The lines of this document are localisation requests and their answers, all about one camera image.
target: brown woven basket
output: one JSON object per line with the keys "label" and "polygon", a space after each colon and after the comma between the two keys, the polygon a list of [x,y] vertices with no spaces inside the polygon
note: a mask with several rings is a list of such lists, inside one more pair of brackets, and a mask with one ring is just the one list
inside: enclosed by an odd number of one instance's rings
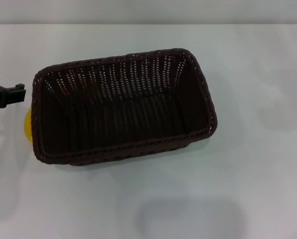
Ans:
{"label": "brown woven basket", "polygon": [[31,126],[40,161],[80,166],[186,147],[217,117],[195,57],[171,49],[41,70]]}

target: yellow object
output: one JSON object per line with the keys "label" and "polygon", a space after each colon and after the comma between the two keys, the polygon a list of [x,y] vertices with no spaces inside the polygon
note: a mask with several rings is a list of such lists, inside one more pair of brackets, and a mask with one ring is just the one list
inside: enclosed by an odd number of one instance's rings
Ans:
{"label": "yellow object", "polygon": [[31,132],[31,107],[24,118],[24,133],[28,140],[32,143],[32,132]]}

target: basket weave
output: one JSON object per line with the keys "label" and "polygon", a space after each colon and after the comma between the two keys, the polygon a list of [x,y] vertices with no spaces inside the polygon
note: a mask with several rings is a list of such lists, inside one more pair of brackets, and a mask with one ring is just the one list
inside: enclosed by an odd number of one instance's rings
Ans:
{"label": "basket weave", "polygon": [[186,147],[217,117],[195,57],[171,49],[41,70],[31,127],[40,161],[81,166]]}

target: white table surface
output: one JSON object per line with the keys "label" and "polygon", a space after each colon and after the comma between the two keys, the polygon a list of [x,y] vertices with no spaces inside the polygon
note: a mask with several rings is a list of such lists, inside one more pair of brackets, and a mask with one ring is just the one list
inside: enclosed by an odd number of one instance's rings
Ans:
{"label": "white table surface", "polygon": [[[36,160],[32,80],[58,63],[166,48],[199,61],[209,139],[87,167]],[[0,25],[0,239],[297,239],[297,25]]]}

